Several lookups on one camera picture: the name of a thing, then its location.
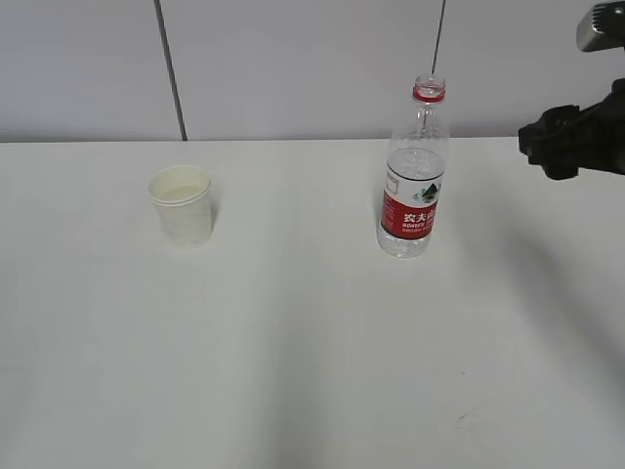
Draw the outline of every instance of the paper cup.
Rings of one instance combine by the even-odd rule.
[[[189,165],[163,169],[147,183],[163,232],[175,246],[193,249],[211,236],[210,184],[202,168]]]

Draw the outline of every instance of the white table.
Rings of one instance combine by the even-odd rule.
[[[455,140],[428,251],[386,142],[0,147],[2,469],[622,468],[625,178]],[[213,176],[169,247],[146,179]]]

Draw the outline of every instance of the plastic water bottle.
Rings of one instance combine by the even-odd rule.
[[[419,75],[410,114],[393,130],[378,242],[396,257],[418,256],[432,236],[449,146],[438,116],[444,96],[443,79]]]

